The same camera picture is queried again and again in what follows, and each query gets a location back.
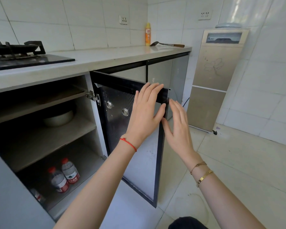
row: bracelet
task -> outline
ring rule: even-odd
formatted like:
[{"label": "bracelet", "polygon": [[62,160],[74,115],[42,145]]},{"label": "bracelet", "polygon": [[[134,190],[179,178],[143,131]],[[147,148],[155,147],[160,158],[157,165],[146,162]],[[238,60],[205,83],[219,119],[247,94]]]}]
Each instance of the bracelet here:
[{"label": "bracelet", "polygon": [[208,172],[206,172],[206,174],[203,177],[201,177],[201,179],[199,179],[196,186],[199,187],[199,184],[202,182],[202,180],[205,179],[206,176],[208,176],[210,173],[213,173],[213,171],[209,170]]},{"label": "bracelet", "polygon": [[136,147],[134,147],[129,141],[126,141],[126,138],[120,138],[120,140],[125,141],[127,144],[133,147],[135,151],[137,151]]},{"label": "bracelet", "polygon": [[201,166],[201,165],[206,165],[206,162],[203,161],[203,162],[200,162],[200,163],[198,163],[197,165],[195,165],[194,168],[190,171],[190,174],[192,175],[193,170],[194,170],[196,167]]}]

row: electrical outlet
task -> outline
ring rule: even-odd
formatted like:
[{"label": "electrical outlet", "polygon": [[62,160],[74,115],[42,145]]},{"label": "electrical outlet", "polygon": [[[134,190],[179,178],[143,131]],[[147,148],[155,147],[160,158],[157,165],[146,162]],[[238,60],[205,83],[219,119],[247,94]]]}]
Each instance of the electrical outlet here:
[{"label": "electrical outlet", "polygon": [[199,13],[198,20],[210,20],[212,17],[213,10],[205,10]]},{"label": "electrical outlet", "polygon": [[128,25],[128,18],[127,17],[123,17],[122,15],[119,15],[119,18],[120,18],[120,24]]}]

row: dark pants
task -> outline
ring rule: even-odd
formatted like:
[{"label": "dark pants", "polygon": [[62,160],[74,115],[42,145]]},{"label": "dark pants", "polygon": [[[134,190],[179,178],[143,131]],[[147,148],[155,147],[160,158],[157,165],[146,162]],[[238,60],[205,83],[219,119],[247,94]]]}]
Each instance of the dark pants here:
[{"label": "dark pants", "polygon": [[176,219],[171,225],[169,225],[168,229],[208,229],[208,228],[206,228],[197,219],[188,216]]}]

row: countertop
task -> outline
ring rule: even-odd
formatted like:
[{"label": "countertop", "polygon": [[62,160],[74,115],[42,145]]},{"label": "countertop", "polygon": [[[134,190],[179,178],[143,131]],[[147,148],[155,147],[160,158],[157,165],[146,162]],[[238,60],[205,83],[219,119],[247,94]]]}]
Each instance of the countertop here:
[{"label": "countertop", "polygon": [[0,70],[0,92],[45,83],[50,80],[74,77],[92,70],[189,52],[191,50],[192,47],[131,46],[50,52],[49,54],[52,55],[74,58],[75,61]]}]

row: orange bottle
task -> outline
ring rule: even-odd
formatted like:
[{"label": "orange bottle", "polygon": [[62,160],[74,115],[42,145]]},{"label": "orange bottle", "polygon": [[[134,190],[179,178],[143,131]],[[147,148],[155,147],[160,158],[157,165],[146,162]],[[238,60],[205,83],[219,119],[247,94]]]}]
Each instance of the orange bottle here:
[{"label": "orange bottle", "polygon": [[145,43],[146,46],[150,46],[150,24],[147,23],[145,27]]}]

